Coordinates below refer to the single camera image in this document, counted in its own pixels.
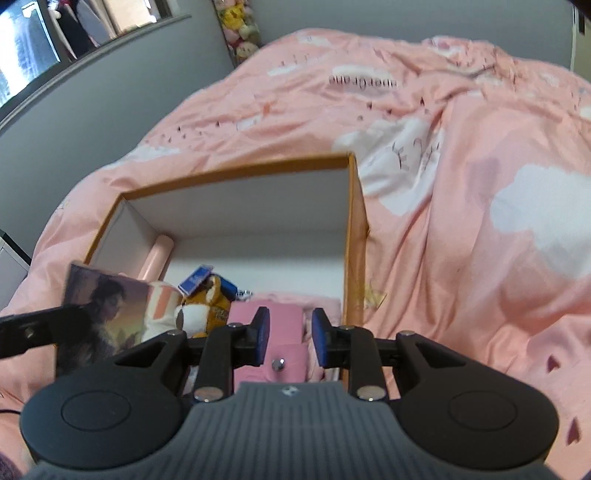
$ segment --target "black circular pad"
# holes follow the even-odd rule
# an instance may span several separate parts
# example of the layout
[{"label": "black circular pad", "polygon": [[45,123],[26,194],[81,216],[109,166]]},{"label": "black circular pad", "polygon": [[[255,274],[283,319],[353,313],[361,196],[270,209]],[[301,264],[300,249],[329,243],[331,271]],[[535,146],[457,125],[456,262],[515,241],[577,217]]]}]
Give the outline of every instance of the black circular pad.
[{"label": "black circular pad", "polygon": [[475,470],[541,459],[558,432],[556,410],[545,396],[483,365],[426,371],[402,396],[397,416],[419,447]]},{"label": "black circular pad", "polygon": [[492,432],[509,426],[517,417],[517,408],[496,392],[472,391],[452,398],[449,413],[467,429]]},{"label": "black circular pad", "polygon": [[179,400],[146,369],[89,367],[33,396],[22,411],[21,432],[36,460],[102,470],[156,452],[182,421]]},{"label": "black circular pad", "polygon": [[99,432],[124,422],[131,412],[125,397],[109,391],[97,390],[74,395],[64,403],[61,416],[77,430]]}]

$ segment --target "window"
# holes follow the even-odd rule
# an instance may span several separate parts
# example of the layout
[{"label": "window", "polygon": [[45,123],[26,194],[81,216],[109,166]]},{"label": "window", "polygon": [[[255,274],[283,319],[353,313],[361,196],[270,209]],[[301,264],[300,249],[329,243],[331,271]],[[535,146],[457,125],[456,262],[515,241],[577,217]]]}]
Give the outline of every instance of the window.
[{"label": "window", "polygon": [[0,14],[0,46],[0,107],[60,61],[39,5],[30,0]]}]

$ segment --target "pink bedsheet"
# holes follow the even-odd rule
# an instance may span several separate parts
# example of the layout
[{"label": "pink bedsheet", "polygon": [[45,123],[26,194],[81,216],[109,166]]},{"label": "pink bedsheet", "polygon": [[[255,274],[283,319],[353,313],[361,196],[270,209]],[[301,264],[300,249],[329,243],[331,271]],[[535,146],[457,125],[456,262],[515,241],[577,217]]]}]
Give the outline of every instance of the pink bedsheet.
[{"label": "pink bedsheet", "polygon": [[[590,84],[488,43],[302,31],[80,182],[3,313],[59,304],[119,192],[353,150],[371,226],[366,326],[416,330],[543,390],[561,421],[548,464],[577,479],[591,467],[589,118]],[[52,348],[3,361],[1,408],[20,409],[52,365]],[[0,445],[25,468],[16,416],[0,415]]]}]

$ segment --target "pink cylinder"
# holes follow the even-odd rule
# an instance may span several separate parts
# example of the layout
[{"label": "pink cylinder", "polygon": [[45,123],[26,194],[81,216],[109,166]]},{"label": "pink cylinder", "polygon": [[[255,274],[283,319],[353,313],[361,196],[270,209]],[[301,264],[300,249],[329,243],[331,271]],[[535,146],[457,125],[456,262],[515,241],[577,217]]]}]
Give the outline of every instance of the pink cylinder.
[{"label": "pink cylinder", "polygon": [[139,272],[138,280],[152,282],[160,278],[160,274],[173,251],[174,241],[166,235],[160,235],[150,250],[142,270]]}]

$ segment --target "gray wall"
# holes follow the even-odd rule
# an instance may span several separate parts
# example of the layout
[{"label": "gray wall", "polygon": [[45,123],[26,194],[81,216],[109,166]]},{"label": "gray wall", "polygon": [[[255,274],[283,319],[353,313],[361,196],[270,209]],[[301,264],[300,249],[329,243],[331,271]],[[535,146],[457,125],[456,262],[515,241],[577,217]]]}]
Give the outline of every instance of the gray wall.
[{"label": "gray wall", "polygon": [[28,254],[79,180],[121,158],[184,98],[232,70],[213,11],[148,28],[116,40],[119,47],[0,127],[0,228]]},{"label": "gray wall", "polygon": [[[203,2],[204,0],[178,0]],[[567,0],[252,0],[264,41],[301,28],[420,41],[488,40],[511,55],[570,65]]]}]

